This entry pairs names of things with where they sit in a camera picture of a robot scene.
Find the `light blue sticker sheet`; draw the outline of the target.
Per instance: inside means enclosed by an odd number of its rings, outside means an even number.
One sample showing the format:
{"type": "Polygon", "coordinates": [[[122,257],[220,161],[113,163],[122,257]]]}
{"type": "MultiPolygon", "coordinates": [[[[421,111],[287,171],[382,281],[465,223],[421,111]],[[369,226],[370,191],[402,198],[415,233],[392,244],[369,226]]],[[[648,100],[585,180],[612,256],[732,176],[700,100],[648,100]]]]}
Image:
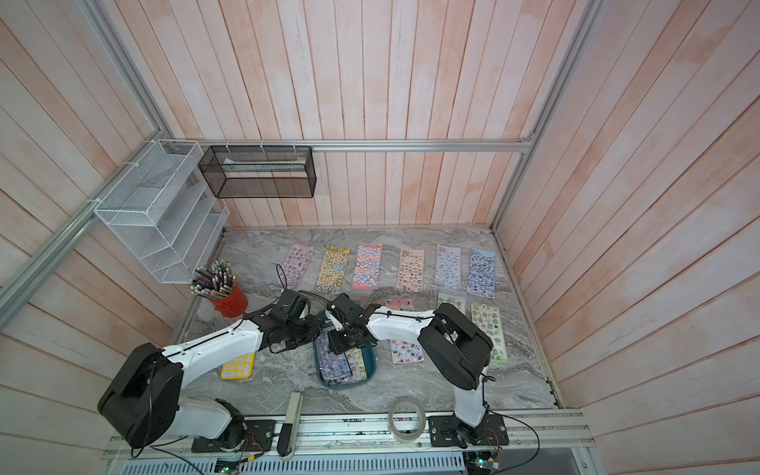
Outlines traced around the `light blue sticker sheet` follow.
{"type": "Polygon", "coordinates": [[[435,284],[440,287],[456,290],[461,285],[461,248],[437,246],[437,262],[435,263],[435,284]]]}

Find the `red blue cat sticker sheet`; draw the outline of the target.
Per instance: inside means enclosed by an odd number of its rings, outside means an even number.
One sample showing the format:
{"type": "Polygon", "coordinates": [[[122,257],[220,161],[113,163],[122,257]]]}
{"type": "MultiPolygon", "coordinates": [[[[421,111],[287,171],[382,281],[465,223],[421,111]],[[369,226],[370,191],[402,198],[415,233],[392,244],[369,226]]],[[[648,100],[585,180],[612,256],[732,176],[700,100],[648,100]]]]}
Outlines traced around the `red blue cat sticker sheet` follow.
{"type": "Polygon", "coordinates": [[[361,243],[357,250],[352,288],[376,290],[380,285],[382,245],[361,243]]]}

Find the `green sticker sheet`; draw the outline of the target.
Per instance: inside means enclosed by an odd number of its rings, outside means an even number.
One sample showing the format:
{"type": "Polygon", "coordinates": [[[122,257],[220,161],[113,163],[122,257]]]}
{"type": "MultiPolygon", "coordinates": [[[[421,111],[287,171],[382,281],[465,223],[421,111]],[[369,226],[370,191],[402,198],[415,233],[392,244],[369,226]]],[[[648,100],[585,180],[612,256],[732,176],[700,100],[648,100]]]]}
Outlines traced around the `green sticker sheet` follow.
{"type": "Polygon", "coordinates": [[[497,307],[473,303],[470,307],[472,322],[492,340],[491,362],[506,364],[509,360],[501,314],[497,307]]]}
{"type": "Polygon", "coordinates": [[[459,310],[459,312],[461,312],[463,315],[467,313],[466,298],[462,296],[439,292],[439,294],[437,294],[437,304],[451,304],[452,306],[455,306],[455,308],[457,308],[457,310],[459,310]]]}

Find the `colourful small sticker sheet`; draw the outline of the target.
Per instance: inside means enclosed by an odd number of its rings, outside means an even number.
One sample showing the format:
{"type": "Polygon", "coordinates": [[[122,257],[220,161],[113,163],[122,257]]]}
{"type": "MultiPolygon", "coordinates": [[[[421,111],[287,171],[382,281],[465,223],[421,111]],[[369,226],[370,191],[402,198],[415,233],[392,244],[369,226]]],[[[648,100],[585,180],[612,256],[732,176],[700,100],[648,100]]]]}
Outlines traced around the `colourful small sticker sheet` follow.
{"type": "Polygon", "coordinates": [[[349,247],[328,245],[320,267],[315,291],[317,293],[338,294],[342,290],[346,265],[350,257],[349,247]]]}

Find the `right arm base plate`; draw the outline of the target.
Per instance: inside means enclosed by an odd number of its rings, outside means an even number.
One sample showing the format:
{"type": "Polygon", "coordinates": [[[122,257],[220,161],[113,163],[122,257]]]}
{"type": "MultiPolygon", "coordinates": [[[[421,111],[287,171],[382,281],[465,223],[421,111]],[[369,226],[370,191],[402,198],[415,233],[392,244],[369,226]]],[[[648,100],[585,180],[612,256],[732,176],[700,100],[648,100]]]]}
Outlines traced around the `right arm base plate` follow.
{"type": "Polygon", "coordinates": [[[427,419],[429,438],[433,447],[503,447],[509,444],[504,418],[487,413],[480,425],[470,427],[454,415],[431,416],[427,419]]]}

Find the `pastel sticker sheet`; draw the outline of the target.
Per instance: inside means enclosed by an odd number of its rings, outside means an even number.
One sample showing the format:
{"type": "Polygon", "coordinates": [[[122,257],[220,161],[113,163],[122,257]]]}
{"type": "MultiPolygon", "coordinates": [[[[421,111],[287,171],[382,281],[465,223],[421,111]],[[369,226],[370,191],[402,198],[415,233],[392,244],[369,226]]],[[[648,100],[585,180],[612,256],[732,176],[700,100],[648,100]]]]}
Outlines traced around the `pastel sticker sheet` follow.
{"type": "Polygon", "coordinates": [[[424,288],[425,251],[401,249],[396,287],[408,292],[422,292],[424,288]]]}

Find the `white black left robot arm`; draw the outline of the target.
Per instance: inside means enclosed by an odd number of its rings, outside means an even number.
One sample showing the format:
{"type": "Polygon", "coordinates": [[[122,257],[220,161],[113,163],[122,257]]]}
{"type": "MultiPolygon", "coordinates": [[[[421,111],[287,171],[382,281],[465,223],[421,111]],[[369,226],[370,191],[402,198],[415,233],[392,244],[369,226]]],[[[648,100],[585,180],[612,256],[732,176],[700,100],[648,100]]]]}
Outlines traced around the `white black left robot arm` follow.
{"type": "Polygon", "coordinates": [[[314,342],[320,332],[310,300],[284,290],[273,303],[207,336],[165,348],[138,346],[105,390],[97,410],[133,449],[162,437],[202,437],[223,451],[234,451],[245,440],[243,415],[225,400],[183,398],[182,390],[239,357],[263,348],[294,350],[314,342]]]}

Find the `teal storage box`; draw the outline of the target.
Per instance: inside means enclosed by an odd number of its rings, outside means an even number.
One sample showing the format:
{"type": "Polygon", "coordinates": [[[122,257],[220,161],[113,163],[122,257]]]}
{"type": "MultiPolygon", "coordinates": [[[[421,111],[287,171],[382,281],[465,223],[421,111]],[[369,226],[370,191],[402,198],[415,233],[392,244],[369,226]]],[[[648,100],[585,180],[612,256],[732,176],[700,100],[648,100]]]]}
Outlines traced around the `teal storage box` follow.
{"type": "MultiPolygon", "coordinates": [[[[326,317],[326,315],[325,315],[324,312],[320,312],[318,314],[318,319],[319,319],[319,323],[320,323],[320,327],[321,327],[321,334],[322,333],[328,334],[328,332],[330,332],[330,330],[333,329],[333,324],[329,322],[329,320],[326,317]]],[[[316,342],[316,340],[314,340],[314,342],[313,342],[313,350],[314,350],[315,365],[316,365],[316,368],[317,368],[317,376],[318,376],[318,379],[321,382],[321,384],[323,386],[325,386],[326,388],[332,389],[332,390],[350,389],[352,387],[356,387],[356,386],[359,386],[361,384],[367,383],[374,376],[375,371],[376,371],[376,358],[375,358],[374,351],[373,351],[372,348],[364,348],[362,350],[362,352],[363,352],[364,362],[365,362],[365,365],[366,365],[367,379],[364,380],[364,381],[362,381],[362,382],[354,382],[354,383],[350,382],[350,380],[348,379],[348,380],[344,381],[344,383],[342,383],[340,385],[328,386],[322,380],[322,376],[320,374],[320,369],[319,369],[319,366],[318,366],[318,360],[317,360],[317,354],[316,354],[316,344],[315,344],[315,342],[316,342]]]]}

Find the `purple sticker sheet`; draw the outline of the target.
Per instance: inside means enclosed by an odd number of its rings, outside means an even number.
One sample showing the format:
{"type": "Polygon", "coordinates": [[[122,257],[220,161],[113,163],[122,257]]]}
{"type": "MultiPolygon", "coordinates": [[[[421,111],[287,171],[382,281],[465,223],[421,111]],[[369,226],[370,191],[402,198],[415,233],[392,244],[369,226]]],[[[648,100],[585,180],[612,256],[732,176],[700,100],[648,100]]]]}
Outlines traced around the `purple sticker sheet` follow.
{"type": "Polygon", "coordinates": [[[315,344],[320,374],[328,386],[340,385],[352,378],[352,369],[346,356],[331,352],[329,336],[325,332],[318,336],[315,344]]]}

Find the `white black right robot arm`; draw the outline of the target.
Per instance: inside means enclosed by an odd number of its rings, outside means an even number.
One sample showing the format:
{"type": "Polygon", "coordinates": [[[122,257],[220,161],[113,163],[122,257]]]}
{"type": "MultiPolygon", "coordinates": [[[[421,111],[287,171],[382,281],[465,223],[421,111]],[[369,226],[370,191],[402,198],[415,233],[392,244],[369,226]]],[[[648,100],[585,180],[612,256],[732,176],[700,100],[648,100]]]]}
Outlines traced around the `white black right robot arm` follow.
{"type": "Polygon", "coordinates": [[[376,342],[417,344],[454,388],[453,415],[466,427],[481,425],[486,415],[484,385],[494,344],[477,324],[455,306],[410,312],[387,306],[365,308],[340,294],[327,305],[331,352],[340,354],[376,342]]]}

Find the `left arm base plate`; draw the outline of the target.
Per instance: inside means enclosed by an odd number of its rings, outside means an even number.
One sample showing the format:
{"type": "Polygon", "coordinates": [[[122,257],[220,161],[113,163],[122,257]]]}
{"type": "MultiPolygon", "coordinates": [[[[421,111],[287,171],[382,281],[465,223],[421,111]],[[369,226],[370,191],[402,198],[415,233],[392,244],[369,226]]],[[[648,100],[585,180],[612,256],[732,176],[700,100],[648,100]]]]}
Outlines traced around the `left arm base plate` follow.
{"type": "Polygon", "coordinates": [[[195,437],[191,452],[267,452],[272,447],[275,424],[274,420],[232,421],[231,427],[225,429],[217,439],[195,437]]]}

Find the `pink yellow cat sticker sheet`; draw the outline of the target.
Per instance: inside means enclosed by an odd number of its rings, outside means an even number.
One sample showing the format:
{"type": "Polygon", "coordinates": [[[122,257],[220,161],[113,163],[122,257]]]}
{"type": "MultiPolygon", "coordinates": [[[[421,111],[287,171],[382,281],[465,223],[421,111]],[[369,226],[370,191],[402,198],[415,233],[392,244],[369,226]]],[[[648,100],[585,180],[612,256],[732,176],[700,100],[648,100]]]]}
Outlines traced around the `pink yellow cat sticker sheet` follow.
{"type": "MultiPolygon", "coordinates": [[[[388,300],[386,306],[392,310],[413,311],[413,301],[411,299],[388,300]]],[[[411,342],[402,342],[401,340],[391,340],[390,342],[392,360],[395,364],[418,363],[424,360],[423,348],[419,344],[411,342]]]]}

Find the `dark blue sticker sheet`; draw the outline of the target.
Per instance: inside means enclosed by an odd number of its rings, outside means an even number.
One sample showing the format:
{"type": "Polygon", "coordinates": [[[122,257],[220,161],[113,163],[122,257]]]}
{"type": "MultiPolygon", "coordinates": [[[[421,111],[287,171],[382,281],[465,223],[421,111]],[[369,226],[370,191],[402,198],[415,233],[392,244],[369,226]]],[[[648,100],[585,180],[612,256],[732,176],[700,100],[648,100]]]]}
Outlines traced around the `dark blue sticker sheet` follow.
{"type": "Polygon", "coordinates": [[[496,288],[496,253],[471,249],[467,293],[493,299],[496,288]]]}

